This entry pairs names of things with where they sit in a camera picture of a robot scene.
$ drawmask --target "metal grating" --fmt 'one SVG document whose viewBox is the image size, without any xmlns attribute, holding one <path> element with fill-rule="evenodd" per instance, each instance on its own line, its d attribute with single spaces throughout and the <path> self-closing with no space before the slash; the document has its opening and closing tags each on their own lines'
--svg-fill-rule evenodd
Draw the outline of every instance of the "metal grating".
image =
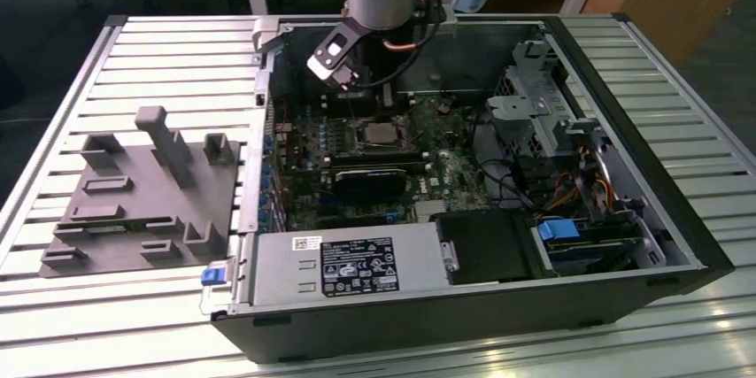
<svg viewBox="0 0 756 378">
<path fill-rule="evenodd" d="M 255 365 L 208 325 L 198 306 L 200 267 L 36 278 L 54 222 L 84 168 L 76 152 L 86 133 L 114 130 L 122 143 L 147 143 L 128 114 L 158 98 L 175 111 L 170 125 L 183 129 L 186 139 L 210 131 L 223 131 L 239 141 L 246 138 L 255 72 L 246 55 L 254 51 L 254 19 L 132 18 L 110 38 L 108 54 L 95 58 L 98 69 L 82 89 L 66 139 L 47 159 L 39 195 L 18 218 L 23 226 L 6 236 L 14 246 L 0 266 L 0 375 L 754 374 L 756 193 L 751 189 L 756 180 L 747 161 L 734 154 L 728 138 L 680 95 L 678 83 L 659 71 L 656 59 L 648 58 L 628 30 L 610 18 L 566 23 L 591 59 L 599 61 L 599 72 L 739 266 L 734 274 L 687 296 L 660 300 L 614 325 L 327 359 L 304 366 Z M 666 98 L 666 107 L 631 102 L 642 97 Z M 234 226 L 238 220 L 235 212 Z"/>
</svg>

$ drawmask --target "black cable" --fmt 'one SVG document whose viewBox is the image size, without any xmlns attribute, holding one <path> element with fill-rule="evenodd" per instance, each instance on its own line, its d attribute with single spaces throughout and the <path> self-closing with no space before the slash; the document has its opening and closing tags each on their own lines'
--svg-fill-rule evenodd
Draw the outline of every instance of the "black cable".
<svg viewBox="0 0 756 378">
<path fill-rule="evenodd" d="M 430 11 L 431 11 L 431 0 L 426 0 L 426 16 L 427 19 L 430 17 Z M 415 62 L 418 61 L 418 58 L 420 57 L 420 52 L 422 52 L 422 47 L 431 41 L 431 39 L 434 38 L 434 36 L 436 35 L 436 33 L 439 33 L 439 28 L 440 28 L 440 18 L 443 16 L 443 0 L 436 0 L 436 22 L 434 27 L 431 28 L 430 32 L 427 34 L 423 35 L 420 41 L 418 43 L 415 43 L 415 50 L 412 51 L 412 53 L 410 54 L 410 57 L 407 58 L 407 61 L 404 61 L 404 63 L 398 67 L 398 69 L 395 70 L 394 73 L 391 73 L 388 76 L 386 76 L 383 79 L 378 80 L 378 81 L 372 81 L 371 83 L 366 83 L 366 84 L 355 84 L 355 88 L 356 89 L 374 89 L 376 87 L 383 86 L 387 83 L 391 83 L 394 80 L 396 80 L 396 78 L 403 75 L 407 70 L 410 70 L 410 67 L 415 64 Z"/>
<path fill-rule="evenodd" d="M 395 72 L 378 81 L 372 81 L 371 83 L 366 83 L 366 84 L 358 83 L 354 85 L 354 87 L 356 89 L 374 89 L 383 86 L 387 83 L 391 83 L 400 75 L 403 75 L 404 72 L 410 69 L 410 67 L 415 64 L 415 61 L 418 61 L 422 51 L 420 47 L 423 46 L 423 44 L 428 42 L 428 40 L 434 37 L 434 35 L 436 35 L 436 33 L 439 32 L 439 27 L 440 27 L 440 15 L 436 16 L 436 25 L 431 28 L 431 31 L 424 35 L 420 42 L 418 42 L 416 48 L 410 54 L 410 58 L 407 58 L 407 61 L 402 63 L 402 65 L 398 67 Z"/>
</svg>

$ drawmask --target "white sticker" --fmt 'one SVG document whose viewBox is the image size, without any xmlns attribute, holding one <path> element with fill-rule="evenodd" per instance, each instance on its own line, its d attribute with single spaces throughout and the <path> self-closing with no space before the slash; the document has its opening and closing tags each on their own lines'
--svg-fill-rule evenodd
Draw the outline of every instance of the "white sticker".
<svg viewBox="0 0 756 378">
<path fill-rule="evenodd" d="M 320 250 L 323 236 L 296 236 L 292 238 L 292 251 Z"/>
</svg>

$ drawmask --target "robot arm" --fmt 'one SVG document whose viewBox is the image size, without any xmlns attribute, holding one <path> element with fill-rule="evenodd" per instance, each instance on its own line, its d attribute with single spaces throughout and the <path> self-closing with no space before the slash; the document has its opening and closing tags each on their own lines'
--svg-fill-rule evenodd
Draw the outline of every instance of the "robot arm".
<svg viewBox="0 0 756 378">
<path fill-rule="evenodd" d="M 464 12 L 475 12 L 480 9 L 486 0 L 454 0 L 452 6 Z M 327 84 L 350 90 L 356 87 L 359 89 L 372 89 L 386 83 L 391 83 L 394 79 L 410 68 L 420 55 L 422 46 L 430 41 L 436 34 L 440 22 L 443 20 L 443 9 L 440 0 L 347 0 L 348 14 L 344 22 L 336 26 L 324 41 L 319 44 L 314 55 L 307 61 L 307 66 L 316 74 L 318 78 Z M 412 27 L 416 23 L 424 22 L 430 24 L 430 17 L 435 15 L 435 25 L 430 28 L 428 33 L 420 32 L 420 40 L 414 42 L 395 44 L 390 39 L 395 36 L 408 33 L 410 37 L 414 33 Z M 407 56 L 406 52 L 412 52 L 407 60 L 398 66 L 396 70 L 386 75 L 371 70 L 378 80 L 366 83 L 366 75 L 371 73 L 360 73 L 359 65 L 351 60 L 351 53 L 370 35 L 382 39 L 383 49 L 398 56 Z M 386 52 L 367 53 L 367 55 L 384 55 Z"/>
</svg>

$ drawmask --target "cable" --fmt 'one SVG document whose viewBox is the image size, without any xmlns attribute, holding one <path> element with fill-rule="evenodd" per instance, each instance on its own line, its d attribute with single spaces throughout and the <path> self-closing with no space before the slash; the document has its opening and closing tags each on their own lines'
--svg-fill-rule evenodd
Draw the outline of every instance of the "cable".
<svg viewBox="0 0 756 378">
<path fill-rule="evenodd" d="M 604 179 L 596 177 L 596 182 L 604 186 L 604 193 L 606 193 L 606 208 L 610 212 L 615 212 L 615 206 L 612 205 L 612 198 L 615 197 L 615 190 L 612 189 L 612 185 Z"/>
<path fill-rule="evenodd" d="M 14 119 L 14 120 L 3 120 L 0 124 L 14 124 L 14 123 L 31 123 L 35 121 L 51 121 L 52 119 Z"/>
<path fill-rule="evenodd" d="M 436 35 L 436 33 L 439 32 L 439 27 L 440 27 L 440 13 L 436 16 L 436 24 L 435 26 L 431 28 L 431 31 L 424 35 L 423 39 L 415 43 L 418 46 L 418 49 L 415 49 L 412 51 L 412 54 L 410 55 L 410 58 L 407 58 L 407 61 L 404 61 L 404 63 L 398 67 L 398 69 L 395 70 L 394 73 L 391 73 L 388 76 L 386 76 L 383 79 L 374 81 L 371 83 L 367 84 L 355 84 L 354 87 L 356 89 L 374 89 L 378 88 L 380 86 L 383 86 L 384 84 L 392 82 L 400 75 L 404 74 L 404 72 L 410 69 L 410 67 L 415 64 L 415 61 L 418 61 L 418 58 L 420 56 L 420 47 L 430 41 L 430 39 Z"/>
<path fill-rule="evenodd" d="M 431 11 L 431 1 L 426 0 L 426 18 L 427 19 L 430 17 L 430 11 Z M 410 51 L 420 50 L 420 48 L 426 45 L 426 43 L 430 42 L 430 40 L 434 38 L 434 36 L 439 32 L 442 15 L 443 15 L 443 0 L 436 0 L 436 22 L 435 22 L 435 25 L 434 25 L 430 33 L 427 33 L 422 36 L 422 39 L 420 39 L 419 42 L 414 42 L 414 43 L 408 43 L 408 44 L 394 44 L 388 39 L 384 39 L 383 46 L 388 50 L 391 50 L 392 52 L 410 52 Z"/>
</svg>

